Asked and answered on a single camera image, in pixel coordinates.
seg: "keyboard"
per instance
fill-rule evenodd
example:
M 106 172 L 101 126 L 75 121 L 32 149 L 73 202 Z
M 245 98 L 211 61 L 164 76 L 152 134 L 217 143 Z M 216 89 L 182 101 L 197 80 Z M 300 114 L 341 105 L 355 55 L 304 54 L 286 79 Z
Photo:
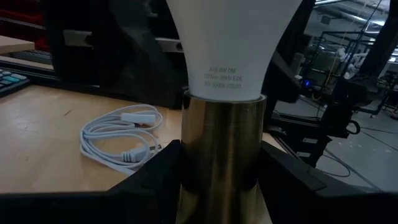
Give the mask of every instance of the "keyboard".
M 0 97 L 21 90 L 29 84 L 30 80 L 27 77 L 0 68 Z

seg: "light bulb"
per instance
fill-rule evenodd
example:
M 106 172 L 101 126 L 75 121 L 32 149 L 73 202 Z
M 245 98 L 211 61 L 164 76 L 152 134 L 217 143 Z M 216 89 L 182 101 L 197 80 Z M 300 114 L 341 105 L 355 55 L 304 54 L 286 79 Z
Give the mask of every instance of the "light bulb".
M 302 0 L 167 0 L 193 96 L 250 101 Z

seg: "gold cylinder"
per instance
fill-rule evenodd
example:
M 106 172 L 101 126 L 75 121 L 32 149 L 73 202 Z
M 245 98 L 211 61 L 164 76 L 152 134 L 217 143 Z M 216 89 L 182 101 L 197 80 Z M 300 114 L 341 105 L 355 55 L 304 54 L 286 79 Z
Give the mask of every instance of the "gold cylinder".
M 177 223 L 250 223 L 265 100 L 220 102 L 185 93 Z

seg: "white cable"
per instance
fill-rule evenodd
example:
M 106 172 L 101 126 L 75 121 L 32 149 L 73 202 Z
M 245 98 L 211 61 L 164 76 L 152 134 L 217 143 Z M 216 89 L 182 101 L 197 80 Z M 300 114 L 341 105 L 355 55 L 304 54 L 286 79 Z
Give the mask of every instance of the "white cable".
M 129 110 L 149 109 L 127 113 Z M 83 155 L 100 162 L 114 170 L 132 175 L 144 165 L 154 154 L 158 153 L 158 143 L 150 131 L 158 128 L 163 116 L 151 105 L 133 105 L 107 113 L 84 125 L 80 131 L 80 151 Z M 152 124 L 149 128 L 139 128 L 136 124 Z M 155 149 L 141 135 L 149 136 Z M 93 141 L 120 137 L 138 138 L 144 146 L 131 149 L 120 154 L 110 154 L 98 149 Z

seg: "wooden tabletop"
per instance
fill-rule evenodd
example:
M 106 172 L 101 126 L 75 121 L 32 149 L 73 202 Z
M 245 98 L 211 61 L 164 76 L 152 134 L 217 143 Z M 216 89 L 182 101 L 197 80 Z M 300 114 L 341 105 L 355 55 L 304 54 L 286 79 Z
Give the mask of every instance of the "wooden tabletop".
M 34 50 L 35 43 L 0 35 L 0 54 Z
M 42 86 L 30 86 L 0 99 L 0 193 L 108 190 L 126 178 L 80 154 L 81 127 L 124 100 Z M 159 107 L 164 116 L 154 135 L 163 147 L 180 139 L 181 111 Z M 268 134 L 264 140 L 281 147 Z M 108 152 L 137 146 L 135 139 L 99 141 Z

